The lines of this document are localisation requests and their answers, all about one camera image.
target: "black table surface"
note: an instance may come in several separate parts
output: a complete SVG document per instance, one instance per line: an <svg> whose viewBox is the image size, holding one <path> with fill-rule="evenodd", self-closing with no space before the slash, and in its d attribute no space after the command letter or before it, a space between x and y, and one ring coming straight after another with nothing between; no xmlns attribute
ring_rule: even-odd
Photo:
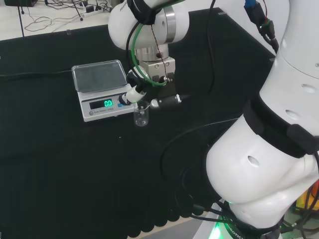
<svg viewBox="0 0 319 239"><path fill-rule="evenodd" d="M176 59L176 88L190 94L179 108L151 111L146 127L133 115L83 122L71 73L0 78L0 231L4 239L124 239L175 221L181 211L172 185L181 169L201 168L207 143L237 118L265 82L273 55L226 14L212 15L216 80L206 38L207 10L190 13L184 40L169 46ZM56 72L121 60L107 25L0 42L0 74ZM195 200L214 197L200 179Z"/></svg>

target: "glass vial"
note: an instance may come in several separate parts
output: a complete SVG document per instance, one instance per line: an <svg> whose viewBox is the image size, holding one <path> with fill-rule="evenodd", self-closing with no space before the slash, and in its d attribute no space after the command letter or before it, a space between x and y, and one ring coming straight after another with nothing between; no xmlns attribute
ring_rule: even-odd
<svg viewBox="0 0 319 239"><path fill-rule="evenodd" d="M146 126L149 123L149 103L139 101L134 108L134 122L137 126Z"/></svg>

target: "white robotic arm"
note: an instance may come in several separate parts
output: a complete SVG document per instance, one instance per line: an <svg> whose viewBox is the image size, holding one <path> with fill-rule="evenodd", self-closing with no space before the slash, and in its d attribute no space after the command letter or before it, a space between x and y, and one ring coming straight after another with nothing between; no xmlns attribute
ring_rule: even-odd
<svg viewBox="0 0 319 239"><path fill-rule="evenodd" d="M145 0L149 7L168 1ZM188 12L181 3L172 9L174 20L164 10L156 16L153 28L159 45L179 41L187 33ZM319 135L318 10L318 0L290 0L290 17L281 48L258 98L266 111L264 115L272 114L275 122L270 124L276 124L278 131L278 125L289 128L297 124L311 136ZM125 49L136 22L127 1L114 8L109 31L118 47ZM156 42L151 27L144 26L136 48L153 46ZM267 137L264 128L254 128L247 115L242 116L214 144L206 162L207 175L216 192L229 202L239 220L258 229L276 225L290 205L319 179L313 155L293 155L288 152L294 151L292 147Z"/></svg>
<svg viewBox="0 0 319 239"><path fill-rule="evenodd" d="M169 2L169 0L145 0L145 3L151 8L166 2ZM137 20L129 8L127 1L117 5L112 10L109 19L109 33L117 47L125 49L130 31L136 22ZM159 45L182 40L188 28L189 15L182 3L172 5L169 11L160 11L160 13L156 15L156 21L153 25ZM151 26L144 26L139 34L135 47L136 49L142 49L152 46L156 46L156 42L152 34Z"/></svg>

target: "robotic arm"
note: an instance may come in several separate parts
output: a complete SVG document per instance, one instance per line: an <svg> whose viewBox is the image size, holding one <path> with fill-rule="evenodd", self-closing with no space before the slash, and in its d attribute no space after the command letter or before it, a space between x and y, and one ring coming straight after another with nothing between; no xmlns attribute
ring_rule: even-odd
<svg viewBox="0 0 319 239"><path fill-rule="evenodd" d="M120 97L122 104L136 103L145 96L149 101L156 96L172 97L173 102L176 98L179 103L180 97L174 89L175 60L169 57L167 44L185 37L189 15L183 4L175 4L177 2L180 0L127 0L112 10L111 39L127 54L133 45L132 58L136 55L140 62L134 67L130 65L128 81L133 88ZM143 26L138 26L137 19ZM159 103L153 102L152 106L158 107Z"/></svg>
<svg viewBox="0 0 319 239"><path fill-rule="evenodd" d="M168 74L175 71L167 44L182 40L189 27L186 9L181 3L172 6L172 2L127 0L114 8L109 22L113 42L125 49L145 9L169 5L142 27L135 43L144 75L154 82L164 79L167 84ZM259 95L209 151L206 171L236 218L263 230L277 225L290 205L319 179L319 1L290 0L290 17L279 50L273 25L264 24L268 19L257 4L246 0L245 9L278 54ZM138 88L133 87L123 101L129 104L143 98L146 92Z"/></svg>

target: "green digital readout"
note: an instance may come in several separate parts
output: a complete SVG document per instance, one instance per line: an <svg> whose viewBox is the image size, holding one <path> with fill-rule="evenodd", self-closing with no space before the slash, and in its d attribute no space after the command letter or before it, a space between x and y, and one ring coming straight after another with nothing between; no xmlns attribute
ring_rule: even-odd
<svg viewBox="0 0 319 239"><path fill-rule="evenodd" d="M96 101L96 102L90 103L90 108L92 110L98 109L98 108L103 108L103 107L111 107L111 106L113 106L112 99L107 99L107 100Z"/></svg>
<svg viewBox="0 0 319 239"><path fill-rule="evenodd" d="M112 106L112 105L113 105L112 100L106 100L106 101L104 101L104 106L105 106L105 107L110 107L110 106Z"/></svg>

